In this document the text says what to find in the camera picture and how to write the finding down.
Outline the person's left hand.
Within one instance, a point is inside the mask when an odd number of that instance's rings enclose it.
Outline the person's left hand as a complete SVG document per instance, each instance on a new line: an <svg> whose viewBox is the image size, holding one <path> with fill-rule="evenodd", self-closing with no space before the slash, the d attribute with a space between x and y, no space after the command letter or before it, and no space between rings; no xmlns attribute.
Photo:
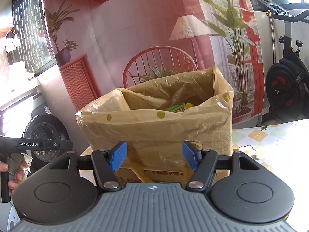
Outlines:
<svg viewBox="0 0 309 232"><path fill-rule="evenodd" d="M32 157L13 153L13 158L1 153L1 202L7 203L28 176Z"/></svg>

